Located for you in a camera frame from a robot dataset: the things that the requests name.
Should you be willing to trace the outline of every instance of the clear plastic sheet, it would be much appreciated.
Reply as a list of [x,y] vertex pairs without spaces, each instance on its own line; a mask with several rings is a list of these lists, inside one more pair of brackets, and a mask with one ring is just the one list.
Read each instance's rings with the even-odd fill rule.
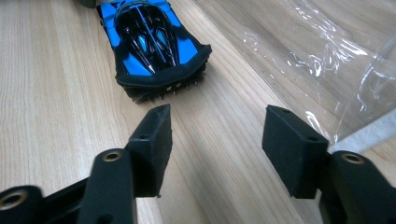
[[197,0],[287,107],[333,144],[396,107],[392,0]]

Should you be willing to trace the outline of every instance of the wood grain surface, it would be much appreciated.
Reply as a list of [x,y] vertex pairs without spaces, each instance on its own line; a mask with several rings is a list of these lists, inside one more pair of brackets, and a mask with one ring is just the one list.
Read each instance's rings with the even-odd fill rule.
[[[205,80],[137,105],[115,81],[96,11],[0,2],[0,191],[37,185],[48,195],[85,178],[95,155],[124,147],[152,107],[171,104],[162,197],[137,199],[139,223],[321,223],[317,202],[291,199],[261,150],[265,107],[282,101],[193,0],[171,3],[212,45]],[[372,157],[394,178],[381,150]]]

